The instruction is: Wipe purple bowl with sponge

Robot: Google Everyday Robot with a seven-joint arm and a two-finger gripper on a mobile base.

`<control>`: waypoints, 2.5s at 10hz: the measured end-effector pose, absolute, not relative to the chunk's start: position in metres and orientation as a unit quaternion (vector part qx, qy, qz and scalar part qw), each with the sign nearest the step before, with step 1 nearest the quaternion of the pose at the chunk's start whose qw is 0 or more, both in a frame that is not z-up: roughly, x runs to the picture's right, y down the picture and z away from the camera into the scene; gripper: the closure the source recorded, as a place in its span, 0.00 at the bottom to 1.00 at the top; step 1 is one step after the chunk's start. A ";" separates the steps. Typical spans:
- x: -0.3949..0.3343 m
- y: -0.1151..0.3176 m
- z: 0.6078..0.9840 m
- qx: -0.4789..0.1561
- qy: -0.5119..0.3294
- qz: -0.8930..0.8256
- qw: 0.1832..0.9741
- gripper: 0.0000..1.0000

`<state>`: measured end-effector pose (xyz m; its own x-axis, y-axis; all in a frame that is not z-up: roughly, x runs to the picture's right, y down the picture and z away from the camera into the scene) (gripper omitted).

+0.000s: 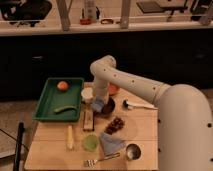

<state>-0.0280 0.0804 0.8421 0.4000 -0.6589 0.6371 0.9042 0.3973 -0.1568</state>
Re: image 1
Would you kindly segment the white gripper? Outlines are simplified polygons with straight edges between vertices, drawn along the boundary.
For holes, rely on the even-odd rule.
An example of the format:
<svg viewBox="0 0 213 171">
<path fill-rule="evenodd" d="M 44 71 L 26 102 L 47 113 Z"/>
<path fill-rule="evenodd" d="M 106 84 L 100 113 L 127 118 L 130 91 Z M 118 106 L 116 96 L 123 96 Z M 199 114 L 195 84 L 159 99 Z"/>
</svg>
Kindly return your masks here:
<svg viewBox="0 0 213 171">
<path fill-rule="evenodd" d="M 109 100 L 108 87 L 109 83 L 107 81 L 98 78 L 93 80 L 93 95 L 100 98 L 105 104 Z"/>
</svg>

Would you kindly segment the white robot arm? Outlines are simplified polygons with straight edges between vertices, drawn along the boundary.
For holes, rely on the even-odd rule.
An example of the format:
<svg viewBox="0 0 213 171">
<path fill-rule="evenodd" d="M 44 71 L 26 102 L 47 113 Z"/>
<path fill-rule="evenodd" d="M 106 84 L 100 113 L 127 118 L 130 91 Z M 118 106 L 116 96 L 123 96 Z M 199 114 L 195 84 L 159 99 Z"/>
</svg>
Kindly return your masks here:
<svg viewBox="0 0 213 171">
<path fill-rule="evenodd" d="M 159 171 L 213 171 L 213 112 L 200 90 L 119 71 L 111 55 L 94 61 L 90 72 L 96 95 L 113 83 L 158 108 Z"/>
</svg>

